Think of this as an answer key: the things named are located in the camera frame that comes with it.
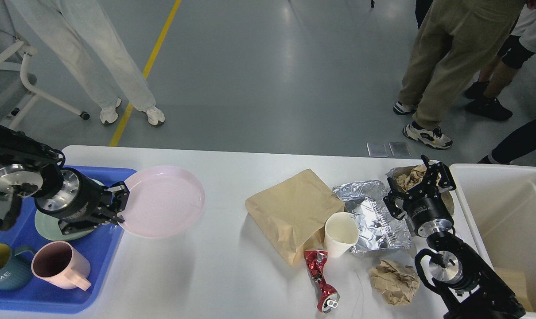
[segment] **table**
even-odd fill
[[[316,289],[305,263],[290,267],[247,214],[248,197],[304,169],[328,186],[378,179],[393,167],[418,159],[356,158],[287,154],[180,151],[72,145],[63,149],[66,165],[142,170],[173,165],[191,171],[206,192],[201,218],[171,238],[151,240],[125,233],[98,299],[76,315],[0,311],[4,318],[176,319],[176,318],[366,318],[441,319],[441,297],[418,290],[410,305],[387,305],[371,287],[368,271],[380,258],[413,265],[408,252],[329,259],[325,278],[341,299],[324,315],[316,309]],[[475,248],[473,234],[454,195],[455,228]],[[425,240],[416,240],[418,249]]]

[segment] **pink plate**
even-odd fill
[[[175,235],[193,224],[205,205],[205,190],[190,172],[155,166],[135,172],[124,183],[130,190],[120,224],[146,238]]]

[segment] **white chair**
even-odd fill
[[[72,107],[34,85],[35,76],[28,74],[28,70],[31,57],[36,53],[37,49],[21,40],[15,32],[6,4],[0,0],[0,120],[11,113],[15,117],[9,127],[15,129],[40,97],[79,115],[83,120],[89,119],[89,113]],[[29,97],[25,106],[21,110],[15,109],[25,97]]]

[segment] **person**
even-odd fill
[[[529,0],[531,8],[536,2]],[[509,35],[522,0],[435,0],[412,48],[393,111],[414,113],[402,130],[408,139],[434,149],[453,144],[442,133],[444,115],[474,73],[485,66]]]
[[[431,3],[434,0],[416,0],[416,21],[418,22],[418,29],[422,26],[423,19],[426,18],[428,10],[430,10]]]
[[[33,31],[52,49],[90,98],[101,108],[103,124],[118,118],[121,104],[112,85],[86,50],[91,46],[135,109],[151,125],[165,121],[146,79],[126,51],[98,0],[11,0]]]
[[[495,121],[506,121],[513,113],[497,99],[514,79],[523,63],[536,54],[536,9],[524,8],[517,25],[497,56],[481,69],[475,83],[465,91],[465,97],[475,99],[465,106],[471,113]]]
[[[536,150],[536,119],[522,125],[483,157],[479,164],[510,164]]]

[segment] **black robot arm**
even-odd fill
[[[29,196],[40,212],[59,219],[62,234],[124,222],[130,193],[124,182],[100,186],[64,163],[61,151],[0,125],[0,200],[11,201],[0,230],[15,224]]]
[[[390,192],[384,202],[397,219],[405,216],[414,232],[426,238],[430,249],[416,254],[416,271],[423,284],[443,299],[448,312],[444,319],[516,319],[525,315],[513,291],[494,270],[463,240],[451,234],[451,218],[440,194],[455,189],[449,168],[441,162],[430,163],[422,155],[426,173],[422,181],[406,192],[388,178]],[[430,257],[428,280],[422,259]],[[459,301],[465,292],[470,295]]]

